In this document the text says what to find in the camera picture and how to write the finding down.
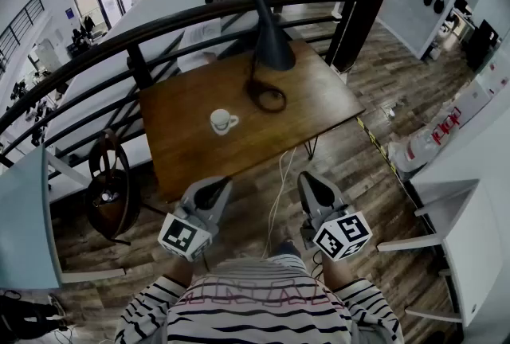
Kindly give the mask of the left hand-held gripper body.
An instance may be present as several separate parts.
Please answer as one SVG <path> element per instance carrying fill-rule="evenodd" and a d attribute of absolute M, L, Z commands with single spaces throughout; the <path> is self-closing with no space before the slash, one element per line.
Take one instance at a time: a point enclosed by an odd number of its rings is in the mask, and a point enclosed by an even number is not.
<path fill-rule="evenodd" d="M 158 236 L 160 245 L 188 261 L 197 260 L 218 234 L 232 189 L 232 179 L 222 176 L 191 184 L 174 212 L 166 215 Z"/>

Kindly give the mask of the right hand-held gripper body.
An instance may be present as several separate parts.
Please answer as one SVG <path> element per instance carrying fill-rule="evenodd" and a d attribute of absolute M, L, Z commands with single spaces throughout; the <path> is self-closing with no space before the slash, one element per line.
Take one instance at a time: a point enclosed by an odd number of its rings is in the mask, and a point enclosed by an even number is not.
<path fill-rule="evenodd" d="M 339 261 L 356 254 L 371 239 L 365 217 L 345 202 L 333 182 L 303 171 L 297 188 L 306 215 L 300 227 L 305 248 L 318 248 L 330 260 Z"/>

